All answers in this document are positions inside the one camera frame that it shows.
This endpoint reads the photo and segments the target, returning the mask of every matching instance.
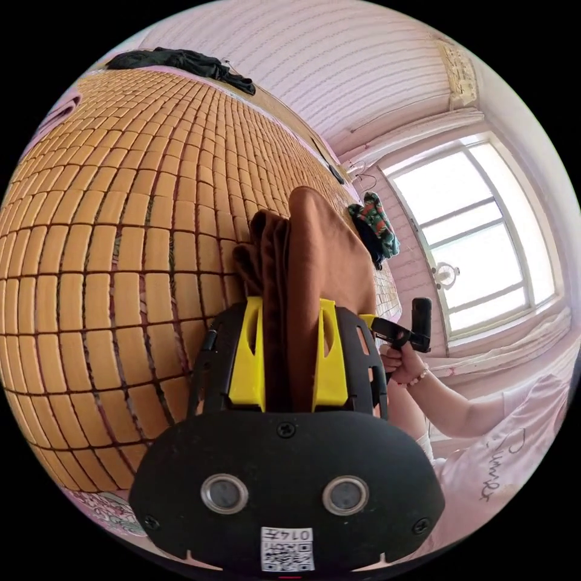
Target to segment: camera lens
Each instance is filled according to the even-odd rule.
[[[365,482],[355,476],[340,476],[333,479],[323,491],[325,508],[337,516],[350,516],[360,512],[369,499]]]
[[[202,501],[215,513],[235,514],[246,506],[248,490],[231,474],[215,474],[202,484]]]

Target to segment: bracelet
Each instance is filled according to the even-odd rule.
[[[424,379],[424,377],[428,374],[428,371],[430,370],[428,365],[424,365],[424,370],[413,380],[411,380],[408,384],[407,387],[411,387],[414,386],[416,383],[419,383],[420,381],[422,381],[422,379]]]

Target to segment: window pane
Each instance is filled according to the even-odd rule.
[[[479,304],[469,309],[451,313],[449,316],[452,332],[457,332],[474,325],[490,321],[496,317],[510,313],[512,310],[526,306],[524,289],[513,290],[501,297],[497,297],[487,303]]]
[[[452,238],[452,236],[483,226],[499,218],[502,218],[502,214],[496,202],[490,202],[490,204],[474,208],[474,210],[468,210],[433,226],[422,228],[422,232],[428,244],[438,244],[438,242],[446,238]]]
[[[488,186],[460,152],[395,178],[418,224],[491,197]]]
[[[514,174],[492,145],[478,145],[470,152],[490,176],[514,222],[527,258],[534,302],[539,304],[554,295],[555,284],[545,240],[533,209]]]
[[[432,249],[437,263],[460,269],[454,286],[445,290],[449,308],[476,301],[522,281],[519,261],[504,224]]]

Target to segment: person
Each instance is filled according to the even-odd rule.
[[[401,563],[460,541],[506,506],[553,443],[570,385],[546,374],[474,402],[435,377],[409,343],[401,351],[382,346],[380,353],[391,373],[390,421],[424,448],[446,500],[431,535]],[[448,437],[475,440],[447,458],[434,458],[426,419]]]

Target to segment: window frame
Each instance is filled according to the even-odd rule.
[[[507,168],[509,169],[509,171],[512,173],[512,175],[514,176],[514,178],[516,179],[516,181],[520,185],[521,190],[523,191],[523,194],[526,196],[526,198],[531,206],[531,209],[533,210],[533,214],[535,215],[537,222],[539,222],[537,212],[535,211],[535,208],[531,204],[531,200],[530,200],[529,196],[527,195],[527,190],[530,190],[530,185],[529,184],[524,185],[522,183],[522,179],[520,179],[519,176],[517,176],[515,174],[515,172],[513,171],[513,164],[510,163],[506,159],[506,153],[508,150],[506,149],[504,144],[498,139],[498,137],[496,135],[494,135],[494,133],[492,133],[491,131],[487,131],[486,133],[471,135],[469,137],[465,137],[462,139],[456,139],[454,141],[451,141],[449,143],[445,143],[445,144],[438,146],[436,148],[424,151],[420,155],[413,156],[413,157],[411,157],[403,162],[399,162],[393,166],[387,165],[385,163],[385,160],[382,160],[383,163],[380,162],[378,164],[379,169],[381,170],[383,176],[388,181],[392,191],[397,196],[399,203],[404,208],[405,213],[407,214],[407,218],[412,226],[412,229],[414,230],[416,238],[418,239],[418,242],[420,244],[420,247],[422,249],[422,252],[424,254],[424,257],[425,257],[426,262],[429,265],[430,269],[434,269],[436,267],[436,264],[435,264],[435,261],[434,261],[433,255],[432,255],[432,248],[436,245],[428,244],[428,241],[427,241],[427,239],[424,235],[424,232],[423,232],[423,228],[426,228],[427,226],[431,226],[431,225],[443,222],[444,220],[449,219],[449,218],[453,217],[454,215],[462,214],[471,208],[477,208],[480,205],[484,205],[484,204],[490,203],[492,201],[494,201],[497,204],[497,207],[499,208],[499,210],[501,212],[501,215],[502,215],[501,219],[496,220],[494,222],[489,222],[486,225],[471,229],[467,232],[470,232],[471,234],[473,234],[475,232],[483,231],[487,228],[492,227],[492,225],[494,223],[504,224],[506,227],[506,230],[508,232],[508,236],[509,236],[509,239],[511,241],[511,245],[514,249],[515,255],[516,255],[517,260],[519,262],[519,267],[520,267],[520,271],[522,274],[523,282],[519,283],[517,285],[512,285],[511,287],[508,287],[507,289],[503,289],[502,291],[488,295],[488,296],[483,297],[479,300],[471,301],[470,303],[465,303],[464,305],[462,305],[462,309],[457,308],[457,307],[449,308],[444,290],[436,288],[436,292],[438,294],[438,299],[439,299],[439,303],[440,303],[439,308],[441,310],[442,322],[444,323],[444,330],[445,330],[445,335],[446,335],[446,339],[447,339],[448,344],[450,344],[452,342],[456,342],[456,341],[463,342],[466,340],[476,340],[476,339],[478,339],[478,337],[477,337],[478,335],[481,335],[484,333],[490,333],[490,332],[499,332],[500,331],[499,327],[502,327],[504,325],[509,325],[509,324],[514,323],[515,321],[521,319],[521,318],[525,318],[527,316],[530,316],[530,315],[536,313],[537,311],[545,308],[549,303],[552,303],[555,300],[558,300],[560,297],[560,292],[559,292],[560,285],[559,285],[559,281],[558,281],[557,275],[556,275],[557,273],[556,273],[556,265],[554,264],[554,257],[552,256],[550,249],[549,249],[549,245],[547,243],[547,232],[543,229],[541,223],[539,222],[540,231],[541,231],[541,234],[543,237],[543,242],[545,245],[545,252],[547,253],[547,256],[549,258],[549,262],[551,265],[551,275],[553,277],[555,291],[552,294],[552,296],[550,296],[546,300],[544,300],[538,304],[535,304],[533,284],[532,284],[532,279],[530,276],[528,261],[527,261],[526,255],[525,255],[524,247],[522,245],[522,242],[520,240],[520,237],[519,237],[517,230],[516,230],[516,227],[514,225],[514,221],[511,217],[510,213],[508,212],[507,207],[506,207],[504,201],[502,200],[502,197],[500,196],[500,194],[497,190],[497,187],[495,187],[494,183],[489,178],[488,174],[484,171],[483,167],[480,165],[480,163],[475,159],[475,157],[470,152],[470,148],[472,148],[474,146],[478,146],[478,145],[483,145],[483,144],[491,145],[494,148],[494,150],[497,152],[499,157],[504,161]],[[444,159],[444,158],[449,157],[449,156],[456,154],[456,153],[464,153],[467,156],[467,159],[470,161],[470,163],[473,165],[475,170],[478,172],[478,174],[480,175],[481,179],[484,181],[486,186],[489,188],[489,190],[491,192],[491,196],[489,198],[487,198],[486,200],[481,200],[480,202],[477,202],[475,204],[468,205],[464,208],[457,210],[456,212],[451,212],[451,213],[446,214],[440,218],[435,218],[435,219],[430,220],[430,221],[428,221],[424,224],[421,224],[421,225],[418,224],[414,214],[412,213],[409,205],[407,204],[405,197],[403,196],[402,192],[397,187],[395,180],[399,176],[407,174],[410,171],[413,171],[414,169],[418,169],[422,166],[428,165],[429,163],[432,163],[432,162],[437,161],[439,159]],[[442,242],[449,243],[449,242],[453,241],[454,239],[461,239],[467,235],[467,232],[463,232],[462,234],[459,234],[455,237],[450,237]],[[453,314],[454,312],[457,312],[459,310],[464,310],[465,308],[467,308],[466,305],[477,306],[478,304],[483,304],[483,303],[486,303],[486,302],[492,300],[496,296],[503,296],[503,295],[505,295],[513,290],[519,289],[521,287],[523,288],[524,294],[525,294],[525,306],[524,307],[518,307],[517,309],[513,309],[509,312],[503,313],[502,315],[491,318],[483,323],[479,323],[476,325],[472,325],[470,327],[463,328],[457,332],[453,332],[451,330],[450,319],[449,319],[450,314]]]

